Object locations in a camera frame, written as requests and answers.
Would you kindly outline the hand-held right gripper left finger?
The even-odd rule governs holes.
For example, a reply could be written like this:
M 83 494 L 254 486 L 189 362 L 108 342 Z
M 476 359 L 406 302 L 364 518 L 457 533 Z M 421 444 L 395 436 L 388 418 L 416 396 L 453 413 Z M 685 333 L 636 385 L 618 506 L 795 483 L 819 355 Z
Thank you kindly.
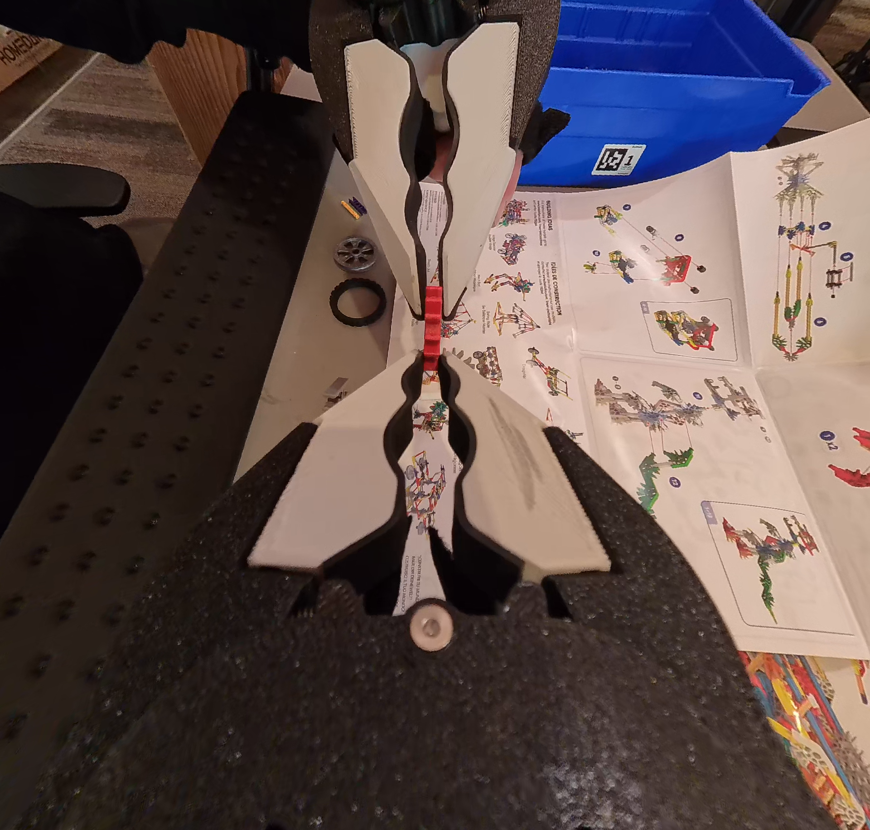
M 422 374 L 408 352 L 318 418 L 249 566 L 345 580 L 369 614 L 394 614 L 411 525 L 399 459 Z

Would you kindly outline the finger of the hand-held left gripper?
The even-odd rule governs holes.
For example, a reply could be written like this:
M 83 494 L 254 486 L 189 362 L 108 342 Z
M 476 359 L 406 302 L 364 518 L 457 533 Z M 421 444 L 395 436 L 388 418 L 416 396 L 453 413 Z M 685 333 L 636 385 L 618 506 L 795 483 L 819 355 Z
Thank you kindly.
M 437 134 L 409 56 L 378 39 L 344 49 L 353 140 L 350 168 L 386 261 L 411 313 L 425 309 L 426 252 L 418 230 L 420 181 L 436 162 Z
M 487 243 L 516 162 L 510 142 L 519 26 L 485 22 L 445 61 L 452 128 L 444 173 L 448 222 L 440 241 L 443 316 L 452 318 Z

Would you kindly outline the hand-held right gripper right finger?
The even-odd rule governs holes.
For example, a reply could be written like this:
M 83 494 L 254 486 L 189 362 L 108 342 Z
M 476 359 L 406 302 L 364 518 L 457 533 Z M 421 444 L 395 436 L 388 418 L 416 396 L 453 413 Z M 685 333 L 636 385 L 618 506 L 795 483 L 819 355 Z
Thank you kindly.
M 497 606 L 523 582 L 608 573 L 611 560 L 547 437 L 557 429 L 451 353 L 440 357 L 440 383 L 461 464 L 440 574 Z

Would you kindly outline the red connector piece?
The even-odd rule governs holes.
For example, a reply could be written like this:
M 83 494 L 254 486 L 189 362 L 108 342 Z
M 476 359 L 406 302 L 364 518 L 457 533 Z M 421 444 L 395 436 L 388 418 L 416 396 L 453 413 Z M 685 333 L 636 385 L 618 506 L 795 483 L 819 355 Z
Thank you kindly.
M 429 285 L 425 288 L 423 371 L 438 373 L 441 356 L 441 331 L 443 322 L 443 288 Z

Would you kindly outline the blue plastic bin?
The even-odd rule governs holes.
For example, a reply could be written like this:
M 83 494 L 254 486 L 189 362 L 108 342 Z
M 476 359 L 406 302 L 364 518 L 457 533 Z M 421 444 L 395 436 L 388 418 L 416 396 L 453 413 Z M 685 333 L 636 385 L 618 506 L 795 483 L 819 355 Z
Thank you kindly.
M 613 188 L 765 145 L 828 77 L 751 0 L 561 0 L 539 100 L 570 115 L 521 186 Z M 606 144 L 647 149 L 593 176 Z

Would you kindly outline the person's left forearm black sleeve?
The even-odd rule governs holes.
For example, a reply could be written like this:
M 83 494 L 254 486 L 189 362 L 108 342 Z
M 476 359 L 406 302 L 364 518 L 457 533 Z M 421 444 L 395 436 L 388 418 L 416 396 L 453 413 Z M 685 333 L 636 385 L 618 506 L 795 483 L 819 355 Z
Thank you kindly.
M 311 0 L 1 0 L 2 24 L 64 45 L 140 63 L 155 43 L 181 47 L 189 30 L 287 57 L 310 69 Z

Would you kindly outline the white printed tag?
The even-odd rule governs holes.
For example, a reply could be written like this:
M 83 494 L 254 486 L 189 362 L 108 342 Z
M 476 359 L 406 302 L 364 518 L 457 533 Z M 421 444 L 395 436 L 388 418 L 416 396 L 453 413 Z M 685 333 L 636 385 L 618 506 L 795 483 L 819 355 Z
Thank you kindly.
M 593 176 L 628 176 L 647 149 L 646 144 L 626 143 L 604 145 L 594 164 Z

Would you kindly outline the small grey wheel hub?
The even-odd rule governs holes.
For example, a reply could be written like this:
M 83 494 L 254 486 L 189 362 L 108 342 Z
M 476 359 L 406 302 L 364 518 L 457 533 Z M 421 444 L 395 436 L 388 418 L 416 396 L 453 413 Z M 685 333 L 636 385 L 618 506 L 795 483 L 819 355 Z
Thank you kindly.
M 374 267 L 377 253 L 376 245 L 368 238 L 350 236 L 337 243 L 333 260 L 340 270 L 358 277 Z

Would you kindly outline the wooden cabinet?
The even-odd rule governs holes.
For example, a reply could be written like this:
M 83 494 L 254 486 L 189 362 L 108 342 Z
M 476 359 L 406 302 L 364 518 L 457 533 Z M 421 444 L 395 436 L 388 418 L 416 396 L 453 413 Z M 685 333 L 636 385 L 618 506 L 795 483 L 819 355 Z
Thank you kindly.
M 182 47 L 157 42 L 147 61 L 194 156 L 204 164 L 247 88 L 244 49 L 216 34 L 189 30 Z

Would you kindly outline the small black rubber tire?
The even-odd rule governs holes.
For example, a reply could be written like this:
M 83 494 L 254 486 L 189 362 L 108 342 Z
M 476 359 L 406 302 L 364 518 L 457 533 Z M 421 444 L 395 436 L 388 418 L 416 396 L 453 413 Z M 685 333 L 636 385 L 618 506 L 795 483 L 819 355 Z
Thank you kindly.
M 362 316 L 351 316 L 342 312 L 339 307 L 341 298 L 351 291 L 366 291 L 371 293 L 377 300 L 374 310 Z M 330 295 L 330 308 L 334 318 L 341 324 L 354 328 L 364 328 L 375 324 L 386 312 L 386 304 L 387 298 L 384 288 L 376 281 L 362 277 L 343 280 L 332 290 Z

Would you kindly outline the black perforated board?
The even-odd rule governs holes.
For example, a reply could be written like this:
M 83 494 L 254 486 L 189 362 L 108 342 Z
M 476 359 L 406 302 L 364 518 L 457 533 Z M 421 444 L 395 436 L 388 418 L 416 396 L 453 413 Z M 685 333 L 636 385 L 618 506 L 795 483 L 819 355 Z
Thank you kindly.
M 2 810 L 91 699 L 148 578 L 235 474 L 335 148 L 240 96 L 2 538 Z

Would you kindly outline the white folded instruction sheet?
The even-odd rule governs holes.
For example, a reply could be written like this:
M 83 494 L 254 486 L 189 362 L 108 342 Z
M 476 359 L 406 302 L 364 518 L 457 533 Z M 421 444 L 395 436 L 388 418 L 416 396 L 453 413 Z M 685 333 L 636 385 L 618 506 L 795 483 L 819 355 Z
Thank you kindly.
M 516 193 L 442 345 L 660 524 L 739 648 L 868 648 L 868 120 Z

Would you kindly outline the black office chair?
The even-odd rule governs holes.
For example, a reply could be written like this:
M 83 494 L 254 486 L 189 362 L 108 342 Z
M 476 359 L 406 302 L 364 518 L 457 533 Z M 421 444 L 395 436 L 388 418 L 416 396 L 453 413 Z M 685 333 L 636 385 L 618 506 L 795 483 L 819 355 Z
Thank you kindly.
M 1 531 L 5 531 L 144 274 L 115 224 L 121 175 L 82 165 L 1 168 Z

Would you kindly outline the cardboard box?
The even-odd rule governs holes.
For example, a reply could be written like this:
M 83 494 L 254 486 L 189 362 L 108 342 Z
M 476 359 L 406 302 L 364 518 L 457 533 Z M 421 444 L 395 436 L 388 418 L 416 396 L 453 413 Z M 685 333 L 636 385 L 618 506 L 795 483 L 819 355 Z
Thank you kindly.
M 57 41 L 1 26 L 1 92 L 58 52 L 61 47 Z

